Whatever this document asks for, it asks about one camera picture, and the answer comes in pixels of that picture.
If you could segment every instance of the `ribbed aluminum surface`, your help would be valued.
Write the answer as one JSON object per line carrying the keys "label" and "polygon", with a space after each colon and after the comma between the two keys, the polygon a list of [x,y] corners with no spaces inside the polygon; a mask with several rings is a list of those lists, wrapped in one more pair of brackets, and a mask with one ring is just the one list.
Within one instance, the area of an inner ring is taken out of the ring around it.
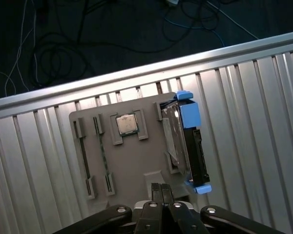
{"label": "ribbed aluminum surface", "polygon": [[199,103],[213,186],[198,206],[218,205],[293,233],[293,43],[255,43],[243,53],[232,47],[226,57],[203,61],[199,54],[196,63],[137,70],[64,94],[59,86],[53,96],[0,100],[0,234],[50,234],[96,211],[86,199],[69,113],[182,89]]}

